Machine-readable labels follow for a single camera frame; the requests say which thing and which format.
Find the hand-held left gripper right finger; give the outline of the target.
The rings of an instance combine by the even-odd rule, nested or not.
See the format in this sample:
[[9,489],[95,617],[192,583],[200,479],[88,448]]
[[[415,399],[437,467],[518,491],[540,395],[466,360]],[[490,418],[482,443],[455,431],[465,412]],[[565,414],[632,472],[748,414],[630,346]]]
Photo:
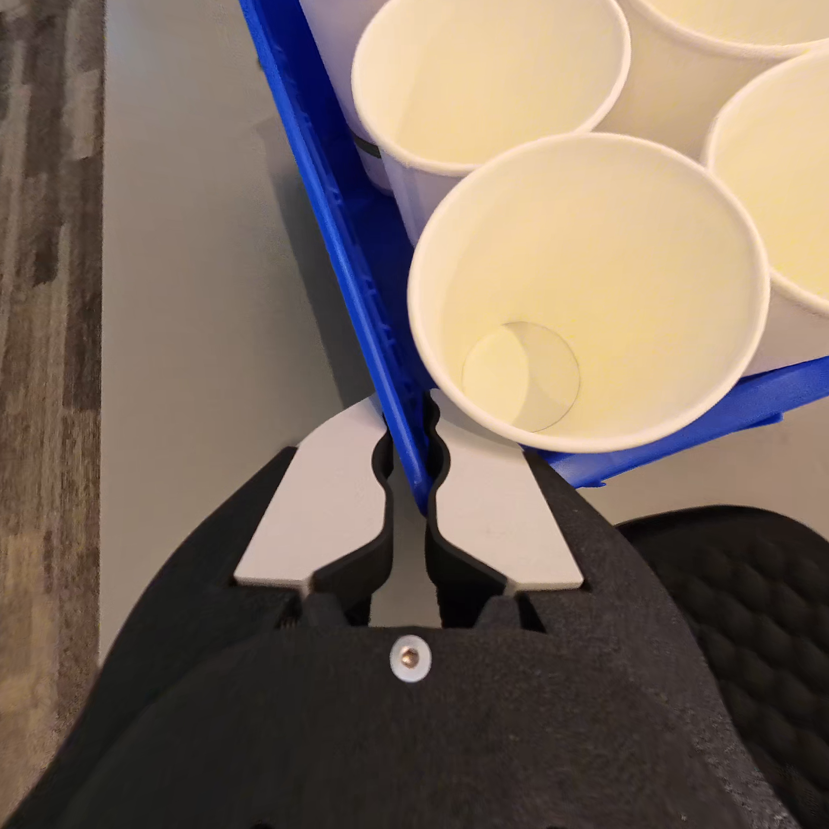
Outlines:
[[427,395],[426,563],[443,627],[473,627],[492,598],[519,617],[528,593],[586,586],[524,448],[465,414],[448,395]]

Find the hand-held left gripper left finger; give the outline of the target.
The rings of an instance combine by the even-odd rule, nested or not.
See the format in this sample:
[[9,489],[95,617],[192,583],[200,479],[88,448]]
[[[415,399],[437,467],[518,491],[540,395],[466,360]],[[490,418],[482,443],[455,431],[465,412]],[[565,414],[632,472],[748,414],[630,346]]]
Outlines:
[[378,395],[327,419],[296,448],[234,580],[335,595],[352,626],[368,626],[393,569],[393,453]]

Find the blue plastic bin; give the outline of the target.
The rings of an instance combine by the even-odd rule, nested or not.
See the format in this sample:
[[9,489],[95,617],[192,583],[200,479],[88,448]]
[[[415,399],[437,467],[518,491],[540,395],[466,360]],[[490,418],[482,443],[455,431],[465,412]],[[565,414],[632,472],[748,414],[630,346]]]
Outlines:
[[[414,245],[400,210],[368,177],[299,1],[240,1],[272,88],[391,438],[422,513],[434,486],[424,397],[432,378],[414,344],[407,278]],[[606,453],[542,452],[574,488],[726,435],[770,426],[828,397],[828,356],[741,378],[710,412],[668,438]]]

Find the black textured pad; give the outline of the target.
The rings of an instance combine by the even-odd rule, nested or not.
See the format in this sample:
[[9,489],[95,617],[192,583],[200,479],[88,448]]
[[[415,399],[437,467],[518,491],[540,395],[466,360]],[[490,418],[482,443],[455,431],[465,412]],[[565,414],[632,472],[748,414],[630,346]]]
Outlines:
[[683,610],[756,766],[828,827],[828,539],[745,505],[617,525]]

